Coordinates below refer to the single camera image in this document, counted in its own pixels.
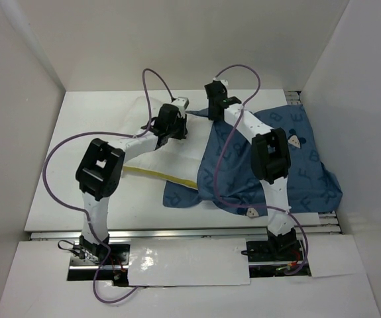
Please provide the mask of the white pillow with yellow edge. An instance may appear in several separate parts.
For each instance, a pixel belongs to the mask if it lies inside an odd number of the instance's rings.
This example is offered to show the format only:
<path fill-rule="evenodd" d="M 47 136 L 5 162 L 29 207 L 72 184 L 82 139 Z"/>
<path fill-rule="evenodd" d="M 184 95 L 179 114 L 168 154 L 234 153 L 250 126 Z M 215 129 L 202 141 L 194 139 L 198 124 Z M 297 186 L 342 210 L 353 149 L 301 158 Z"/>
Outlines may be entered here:
<path fill-rule="evenodd" d="M 162 102 L 149 97 L 152 116 L 158 115 Z M 138 124 L 148 119 L 148 107 L 144 96 L 137 97 L 130 105 L 120 130 L 125 134 L 138 132 Z M 154 152 L 141 154 L 125 163 L 124 170 L 160 178 L 197 189 L 197 173 L 205 152 L 212 122 L 205 117 L 187 116 L 186 139 L 169 139 L 168 143 Z"/>

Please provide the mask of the blue cartoon print pillowcase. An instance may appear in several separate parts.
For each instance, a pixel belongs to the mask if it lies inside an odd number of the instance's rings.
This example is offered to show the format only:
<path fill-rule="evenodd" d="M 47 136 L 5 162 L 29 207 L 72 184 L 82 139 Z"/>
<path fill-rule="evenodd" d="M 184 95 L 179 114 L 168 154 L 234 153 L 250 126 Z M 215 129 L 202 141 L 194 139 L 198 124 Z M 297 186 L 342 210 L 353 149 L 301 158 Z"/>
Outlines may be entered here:
<path fill-rule="evenodd" d="M 319 157 L 313 130 L 303 105 L 285 105 L 257 111 L 255 116 L 273 128 L 282 128 L 289 144 L 291 167 L 288 199 L 292 213 L 329 213 L 335 211 L 342 190 L 335 175 Z M 260 205 L 259 216 L 266 214 L 264 191 L 250 169 L 250 144 L 238 132 L 226 143 L 232 127 L 212 123 L 207 148 L 197 173 L 197 189 L 167 182 L 163 205 L 188 208 L 211 201 L 235 215 L 247 215 L 250 203 Z"/>

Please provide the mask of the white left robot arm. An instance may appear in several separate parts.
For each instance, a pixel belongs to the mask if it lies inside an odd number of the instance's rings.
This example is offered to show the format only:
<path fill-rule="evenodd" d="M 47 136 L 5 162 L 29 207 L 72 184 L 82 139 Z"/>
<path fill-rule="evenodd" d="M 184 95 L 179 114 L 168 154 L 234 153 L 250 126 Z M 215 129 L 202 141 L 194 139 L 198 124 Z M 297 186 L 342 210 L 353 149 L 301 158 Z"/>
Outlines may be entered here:
<path fill-rule="evenodd" d="M 93 139 L 76 172 L 76 180 L 83 193 L 85 221 L 80 246 L 94 264 L 102 264 L 110 255 L 107 215 L 109 198 L 118 188 L 123 164 L 164 146 L 170 138 L 185 139 L 189 100 L 178 97 L 163 104 L 138 138 L 122 138 L 113 145 L 100 138 Z"/>

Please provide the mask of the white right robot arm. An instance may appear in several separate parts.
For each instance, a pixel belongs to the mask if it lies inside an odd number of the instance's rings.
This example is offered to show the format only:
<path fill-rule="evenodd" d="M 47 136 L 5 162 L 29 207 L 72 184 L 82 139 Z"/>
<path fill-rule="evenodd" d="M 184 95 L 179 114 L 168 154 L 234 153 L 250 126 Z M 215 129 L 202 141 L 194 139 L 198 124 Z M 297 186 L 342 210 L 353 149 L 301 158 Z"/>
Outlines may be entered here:
<path fill-rule="evenodd" d="M 268 214 L 267 251 L 281 260 L 297 244 L 288 200 L 291 159 L 286 133 L 263 123 L 237 97 L 229 97 L 227 85 L 225 79 L 205 85 L 208 118 L 224 121 L 250 142 L 250 168 L 263 188 Z"/>

